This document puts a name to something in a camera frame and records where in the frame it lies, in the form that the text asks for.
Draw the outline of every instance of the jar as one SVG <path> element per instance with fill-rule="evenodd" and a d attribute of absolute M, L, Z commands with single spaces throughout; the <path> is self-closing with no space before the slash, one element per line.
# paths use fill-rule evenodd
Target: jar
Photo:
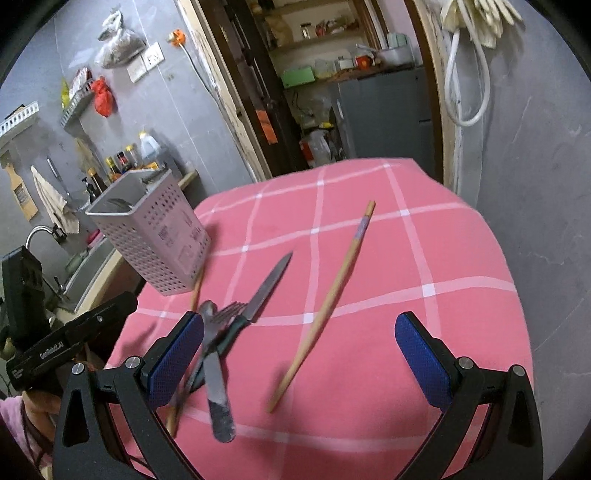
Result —
<path fill-rule="evenodd" d="M 312 34 L 311 34 L 312 24 L 310 22 L 302 23 L 300 25 L 300 28 L 301 28 L 301 36 L 304 38 L 304 40 L 309 40 L 312 38 Z"/>

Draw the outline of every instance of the pink sleeve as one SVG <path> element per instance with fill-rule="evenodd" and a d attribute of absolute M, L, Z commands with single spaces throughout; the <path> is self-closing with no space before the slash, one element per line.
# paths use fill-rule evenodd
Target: pink sleeve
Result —
<path fill-rule="evenodd" d="M 22 424 L 22 397 L 8 397 L 6 400 L 0 400 L 0 416 L 10 431 L 12 437 L 17 441 L 18 446 L 21 450 L 25 453 L 27 458 L 30 461 L 34 461 L 31 458 L 31 451 L 33 455 L 37 457 L 39 454 L 40 448 L 37 445 L 37 442 L 29 437 L 29 445 L 31 449 L 27 446 L 27 440 L 25 438 L 25 429 Z"/>

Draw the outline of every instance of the white cable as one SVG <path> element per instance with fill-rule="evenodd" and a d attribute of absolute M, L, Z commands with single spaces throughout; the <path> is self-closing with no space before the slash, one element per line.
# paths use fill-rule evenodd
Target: white cable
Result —
<path fill-rule="evenodd" d="M 469 120 L 461 120 L 455 114 L 452 99 L 451 99 L 451 86 L 452 86 L 452 73 L 453 67 L 456 64 L 456 55 L 457 49 L 460 44 L 460 29 L 458 28 L 453 33 L 452 38 L 452 50 L 449 55 L 449 60 L 447 61 L 447 67 L 445 71 L 445 84 L 443 88 L 444 97 L 445 97 L 445 106 L 447 109 L 447 114 L 452 119 L 452 121 L 458 125 L 459 127 L 471 127 L 480 121 L 480 119 L 484 116 L 484 112 L 488 107 L 488 102 L 491 98 L 491 74 L 488 70 L 488 64 L 486 63 L 486 57 L 484 55 L 484 51 L 482 50 L 482 45 L 480 44 L 480 39 L 476 34 L 476 30 L 470 16 L 468 15 L 468 11 L 466 9 L 466 4 L 464 0 L 456 0 L 457 6 L 460 9 L 460 13 L 462 14 L 462 18 L 464 19 L 464 23 L 466 24 L 466 28 L 470 33 L 472 38 L 472 42 L 474 43 L 474 48 L 476 49 L 476 56 L 480 61 L 480 65 L 482 66 L 482 75 L 484 77 L 484 95 L 482 96 L 482 104 L 478 109 L 476 115 L 474 115 Z"/>

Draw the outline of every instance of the knife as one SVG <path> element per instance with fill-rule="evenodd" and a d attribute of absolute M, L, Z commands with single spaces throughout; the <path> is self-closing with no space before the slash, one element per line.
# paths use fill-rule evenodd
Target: knife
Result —
<path fill-rule="evenodd" d="M 211 346 L 212 349 L 215 347 L 215 351 L 219 357 L 225 357 L 230 351 L 230 348 L 232 348 L 234 341 L 236 341 L 238 334 L 251 323 L 256 322 L 256 314 L 279 282 L 283 272 L 291 260 L 292 255 L 293 252 L 290 252 L 277 262 L 277 265 L 273 268 L 273 270 L 271 270 L 271 273 L 269 273 L 268 277 L 256 291 L 252 300 L 248 303 L 248 305 L 246 305 L 244 311 L 234 318 L 234 321 L 226 329 L 226 332 L 221 336 L 221 338 L 217 340 L 217 342 L 215 342 L 215 345 Z M 196 365 L 196 371 L 197 374 L 193 380 L 191 392 L 194 392 L 198 388 L 202 387 L 205 383 L 203 365 Z"/>
<path fill-rule="evenodd" d="M 217 310 L 216 305 L 212 301 L 204 302 L 205 309 L 210 307 L 209 312 Z M 206 322 L 206 333 L 212 338 L 215 334 L 215 325 L 209 325 L 209 332 L 207 331 L 208 322 L 211 321 L 213 315 L 204 317 Z M 217 350 L 209 353 L 203 358 L 203 371 L 205 373 L 205 381 L 207 385 L 207 403 L 209 404 L 209 415 L 212 419 L 213 436 L 218 442 L 231 442 L 236 436 L 236 426 L 230 411 L 230 402 L 226 392 L 226 385 L 223 381 L 222 366 L 217 354 Z"/>

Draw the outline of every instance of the chopstick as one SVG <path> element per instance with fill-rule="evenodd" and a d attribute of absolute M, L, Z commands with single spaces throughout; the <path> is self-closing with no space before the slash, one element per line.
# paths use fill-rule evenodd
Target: chopstick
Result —
<path fill-rule="evenodd" d="M 304 342 L 302 342 L 300 347 L 298 348 L 298 351 L 295 354 L 295 358 L 291 366 L 289 367 L 289 370 L 283 377 L 283 380 L 281 380 L 281 383 L 279 383 L 279 386 L 277 387 L 275 393 L 273 393 L 273 396 L 271 397 L 271 400 L 267 404 L 267 411 L 269 413 L 272 413 L 277 404 L 280 402 L 281 398 L 283 397 L 283 394 L 285 393 L 287 388 L 290 386 L 292 380 L 294 379 L 295 374 L 300 369 L 301 364 L 304 362 L 304 360 L 312 350 L 312 347 L 318 340 L 318 337 L 322 332 L 324 324 L 329 319 L 330 314 L 339 296 L 339 293 L 341 289 L 345 286 L 347 275 L 349 274 L 349 271 L 353 263 L 355 262 L 357 254 L 359 253 L 359 249 L 361 248 L 361 240 L 363 240 L 363 235 L 367 230 L 369 220 L 374 213 L 374 208 L 375 202 L 372 200 L 371 202 L 369 202 L 368 207 L 365 210 L 365 214 L 361 219 L 361 222 L 359 223 L 357 233 L 353 237 L 349 250 L 347 250 L 347 254 L 345 255 L 345 259 L 343 260 L 343 264 L 341 265 L 340 270 L 337 273 L 335 281 L 333 282 L 329 292 L 326 294 L 326 298 L 324 299 L 324 303 L 322 304 L 320 311 L 314 317 L 314 321 L 312 322 L 312 327 L 310 328 L 308 335 L 306 336 Z"/>
<path fill-rule="evenodd" d="M 193 294 L 191 295 L 191 311 L 196 312 L 199 307 L 199 293 L 201 292 L 201 283 L 203 282 L 203 272 L 205 271 L 205 265 L 201 267 L 201 272 L 197 277 L 195 286 L 193 288 Z M 166 416 L 166 429 L 172 438 L 176 438 L 178 431 L 178 421 L 181 417 L 181 411 L 184 407 L 181 401 L 182 395 L 177 390 L 173 397 L 170 399 L 170 407 L 168 408 L 168 415 Z"/>

